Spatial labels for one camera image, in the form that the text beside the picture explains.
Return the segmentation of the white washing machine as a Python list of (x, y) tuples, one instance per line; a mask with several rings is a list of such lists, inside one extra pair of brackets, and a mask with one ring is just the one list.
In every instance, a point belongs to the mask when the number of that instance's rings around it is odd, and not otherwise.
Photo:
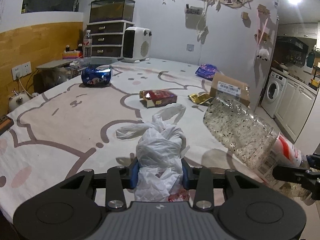
[(272, 119), (274, 119), (280, 105), (286, 85), (287, 78), (285, 76), (275, 71), (271, 72), (261, 106)]

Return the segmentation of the crushed blue drink can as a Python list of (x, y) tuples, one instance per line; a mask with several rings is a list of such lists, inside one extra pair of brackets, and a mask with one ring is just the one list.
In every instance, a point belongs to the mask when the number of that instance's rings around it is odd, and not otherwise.
[(81, 80), (87, 87), (107, 86), (112, 78), (112, 67), (101, 65), (97, 67), (87, 67), (81, 71)]

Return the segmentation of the water bottle red label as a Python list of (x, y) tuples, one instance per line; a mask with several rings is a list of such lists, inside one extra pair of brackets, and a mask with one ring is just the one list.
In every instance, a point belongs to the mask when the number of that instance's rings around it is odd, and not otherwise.
[(82, 44), (82, 52), (84, 57), (92, 56), (92, 36), (90, 30), (86, 30), (86, 34), (84, 36)]

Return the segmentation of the white kitchen cabinets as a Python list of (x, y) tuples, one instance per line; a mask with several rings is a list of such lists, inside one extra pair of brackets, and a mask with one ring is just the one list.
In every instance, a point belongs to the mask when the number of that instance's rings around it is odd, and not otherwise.
[(287, 79), (282, 99), (275, 113), (282, 132), (296, 142), (316, 100), (317, 92), (309, 86)]

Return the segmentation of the glass fish tank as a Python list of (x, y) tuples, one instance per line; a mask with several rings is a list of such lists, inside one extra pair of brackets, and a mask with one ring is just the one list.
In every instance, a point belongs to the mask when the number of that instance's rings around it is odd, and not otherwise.
[(132, 22), (134, 0), (96, 0), (91, 2), (89, 23), (113, 20)]

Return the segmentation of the gold foil wrapper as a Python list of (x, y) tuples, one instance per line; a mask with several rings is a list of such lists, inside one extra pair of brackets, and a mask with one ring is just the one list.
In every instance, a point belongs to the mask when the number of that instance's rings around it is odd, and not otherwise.
[(196, 105), (209, 106), (213, 100), (213, 97), (208, 93), (202, 94), (190, 94), (188, 98)]

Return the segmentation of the brown cardboard box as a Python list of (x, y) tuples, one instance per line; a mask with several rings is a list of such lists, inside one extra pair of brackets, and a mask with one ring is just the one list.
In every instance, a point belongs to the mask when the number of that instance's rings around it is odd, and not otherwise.
[(214, 98), (221, 95), (230, 96), (246, 107), (250, 104), (248, 84), (220, 73), (214, 75), (209, 94)]

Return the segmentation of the dark drawer cabinet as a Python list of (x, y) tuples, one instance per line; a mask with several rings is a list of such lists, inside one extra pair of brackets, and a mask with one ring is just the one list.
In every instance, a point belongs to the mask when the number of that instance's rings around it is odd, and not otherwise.
[(87, 30), (92, 35), (92, 56), (122, 58), (124, 32), (132, 26), (131, 22), (125, 20), (89, 23)]

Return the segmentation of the pink patterned table cloth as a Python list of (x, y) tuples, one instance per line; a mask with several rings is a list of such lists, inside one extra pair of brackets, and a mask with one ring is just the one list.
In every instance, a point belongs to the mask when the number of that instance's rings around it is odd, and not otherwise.
[(248, 168), (227, 153), (203, 124), (206, 108), (188, 96), (204, 93), (210, 82), (195, 75), (196, 66), (151, 59), (139, 64), (115, 63), (109, 86), (91, 88), (80, 77), (66, 81), (24, 103), (9, 116), (14, 125), (1, 135), (1, 212), (12, 220), (17, 207), (77, 172), (104, 173), (127, 165), (137, 139), (119, 140), (116, 130), (150, 122), (156, 109), (139, 101), (141, 90), (167, 89), (185, 106), (178, 122), (191, 165)]

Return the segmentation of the white space heater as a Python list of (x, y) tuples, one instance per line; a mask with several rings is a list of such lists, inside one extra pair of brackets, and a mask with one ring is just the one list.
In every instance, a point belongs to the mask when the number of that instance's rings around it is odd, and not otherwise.
[(142, 27), (128, 27), (124, 32), (123, 60), (136, 63), (149, 58), (152, 32)]

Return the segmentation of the white plush sheep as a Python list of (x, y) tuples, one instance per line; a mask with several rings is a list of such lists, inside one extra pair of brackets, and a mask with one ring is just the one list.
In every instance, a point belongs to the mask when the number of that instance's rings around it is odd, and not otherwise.
[(269, 57), (270, 57), (269, 51), (265, 48), (261, 48), (257, 53), (257, 58), (263, 61), (268, 61)]

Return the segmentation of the clear plastic bottle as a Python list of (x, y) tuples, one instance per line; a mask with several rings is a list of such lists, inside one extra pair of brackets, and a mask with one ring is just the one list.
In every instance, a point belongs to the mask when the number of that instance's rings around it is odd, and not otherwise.
[(274, 179), (277, 165), (309, 168), (306, 156), (276, 129), (251, 109), (232, 98), (214, 98), (203, 123), (210, 133), (228, 148), (270, 188), (312, 204), (311, 192), (301, 185)]

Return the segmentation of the purple snack bag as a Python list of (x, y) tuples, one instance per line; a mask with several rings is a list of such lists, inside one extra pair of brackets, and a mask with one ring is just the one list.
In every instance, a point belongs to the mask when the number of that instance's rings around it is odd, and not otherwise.
[(212, 80), (218, 72), (219, 70), (216, 66), (212, 64), (202, 64), (197, 68), (195, 74), (201, 78)]

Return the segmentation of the red cigarette pack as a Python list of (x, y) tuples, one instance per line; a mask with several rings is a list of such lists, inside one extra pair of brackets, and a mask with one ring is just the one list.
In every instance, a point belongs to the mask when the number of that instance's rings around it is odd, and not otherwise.
[(166, 89), (142, 90), (139, 100), (146, 108), (163, 107), (177, 102), (177, 95)]

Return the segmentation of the white plastic bag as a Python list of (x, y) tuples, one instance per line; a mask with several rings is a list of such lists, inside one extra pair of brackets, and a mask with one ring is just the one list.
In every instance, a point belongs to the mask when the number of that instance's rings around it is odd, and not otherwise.
[(185, 106), (171, 103), (152, 116), (150, 122), (123, 126), (116, 130), (120, 140), (139, 137), (136, 157), (139, 163), (138, 182), (134, 189), (138, 202), (180, 202), (189, 199), (183, 189), (181, 159), (187, 145), (177, 126)]

